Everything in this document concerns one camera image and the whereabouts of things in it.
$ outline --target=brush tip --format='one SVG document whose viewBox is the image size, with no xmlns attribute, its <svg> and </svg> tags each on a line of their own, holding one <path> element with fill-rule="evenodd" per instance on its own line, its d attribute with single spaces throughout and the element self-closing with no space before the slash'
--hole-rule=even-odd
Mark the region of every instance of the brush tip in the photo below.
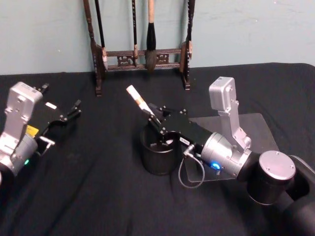
<svg viewBox="0 0 315 236">
<path fill-rule="evenodd" d="M 147 50 L 145 53 L 146 58 L 146 69 L 149 72 L 153 72 L 157 64 L 157 51 Z"/>
</svg>

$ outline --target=metal bracket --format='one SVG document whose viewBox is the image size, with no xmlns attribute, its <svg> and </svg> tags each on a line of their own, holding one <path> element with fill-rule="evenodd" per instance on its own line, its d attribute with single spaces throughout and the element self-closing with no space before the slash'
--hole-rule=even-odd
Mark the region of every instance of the metal bracket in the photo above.
<svg viewBox="0 0 315 236">
<path fill-rule="evenodd" d="M 222 134 L 238 150 L 243 152 L 251 147 L 252 140 L 240 127 L 239 102 L 236 100 L 234 78 L 219 77 L 209 87 L 211 107 L 221 116 Z"/>
<path fill-rule="evenodd" d="M 38 90 L 18 82 L 10 89 L 4 131 L 0 135 L 0 152 L 11 156 L 25 135 L 35 104 L 43 97 Z"/>
</svg>

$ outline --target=black cylindrical cup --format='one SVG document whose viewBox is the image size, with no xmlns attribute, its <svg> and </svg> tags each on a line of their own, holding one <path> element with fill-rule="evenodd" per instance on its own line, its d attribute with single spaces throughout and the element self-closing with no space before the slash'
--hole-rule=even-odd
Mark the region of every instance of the black cylindrical cup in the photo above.
<svg viewBox="0 0 315 236">
<path fill-rule="evenodd" d="M 142 164 L 153 175 L 170 174 L 179 164 L 182 157 L 181 147 L 177 140 L 166 145 L 158 139 L 150 126 L 145 126 L 140 134 L 142 145 Z"/>
</svg>

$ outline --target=cable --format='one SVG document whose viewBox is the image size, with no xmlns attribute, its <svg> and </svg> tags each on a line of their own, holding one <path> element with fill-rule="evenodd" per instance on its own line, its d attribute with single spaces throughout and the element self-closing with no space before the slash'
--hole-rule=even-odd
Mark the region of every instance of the cable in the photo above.
<svg viewBox="0 0 315 236">
<path fill-rule="evenodd" d="M 190 188 L 190 189 L 192 189 L 192 188 L 198 188 L 200 185 L 202 185 L 203 181 L 205 180 L 205 176 L 206 176 L 205 168 L 204 168 L 204 166 L 202 165 L 202 162 L 199 161 L 197 158 L 195 158 L 193 155 L 192 155 L 192 156 L 187 156 L 187 157 L 188 157 L 188 158 L 192 158 L 195 162 L 197 162 L 197 163 L 200 165 L 201 170 L 202 170 L 202 179 L 201 179 L 200 183 L 197 184 L 196 186 L 187 186 L 187 185 L 185 185 L 185 184 L 183 183 L 182 178 L 181 178 L 181 170 L 182 170 L 183 162 L 184 162 L 184 159 L 185 159 L 185 158 L 183 158 L 183 159 L 182 159 L 182 162 L 181 162 L 181 164 L 180 164 L 180 166 L 179 166 L 179 170 L 178 170 L 178 180 L 179 180 L 179 182 L 182 184 L 182 186 L 184 186 L 185 188 Z"/>
</svg>

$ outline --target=gray tray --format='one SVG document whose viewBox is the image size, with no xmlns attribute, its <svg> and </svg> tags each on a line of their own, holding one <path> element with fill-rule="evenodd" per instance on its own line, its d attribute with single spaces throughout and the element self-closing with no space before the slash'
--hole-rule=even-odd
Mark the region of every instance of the gray tray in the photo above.
<svg viewBox="0 0 315 236">
<path fill-rule="evenodd" d="M 211 132 L 221 133 L 221 118 L 220 117 L 200 117 L 190 118 L 205 129 Z M 268 150 L 279 150 L 278 146 L 271 134 L 271 131 L 260 113 L 239 115 L 240 126 L 247 135 L 252 139 L 251 150 L 256 153 L 263 153 Z M 191 183 L 201 180 L 201 171 L 198 170 L 197 164 L 190 158 L 185 160 L 185 168 L 188 181 Z M 205 168 L 205 181 L 232 179 L 230 175 L 217 171 L 211 168 Z"/>
</svg>

